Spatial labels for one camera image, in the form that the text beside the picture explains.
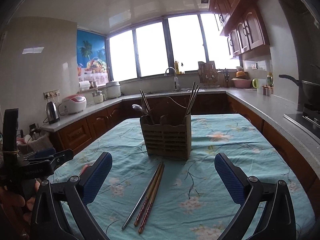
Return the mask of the person left hand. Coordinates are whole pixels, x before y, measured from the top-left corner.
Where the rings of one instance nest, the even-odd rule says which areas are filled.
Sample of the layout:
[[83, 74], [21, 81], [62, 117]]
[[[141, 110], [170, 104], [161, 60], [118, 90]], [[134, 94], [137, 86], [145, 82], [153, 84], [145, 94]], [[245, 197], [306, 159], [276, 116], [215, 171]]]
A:
[[19, 194], [12, 193], [1, 187], [1, 208], [6, 220], [17, 239], [29, 239], [32, 211], [35, 196], [25, 200]]

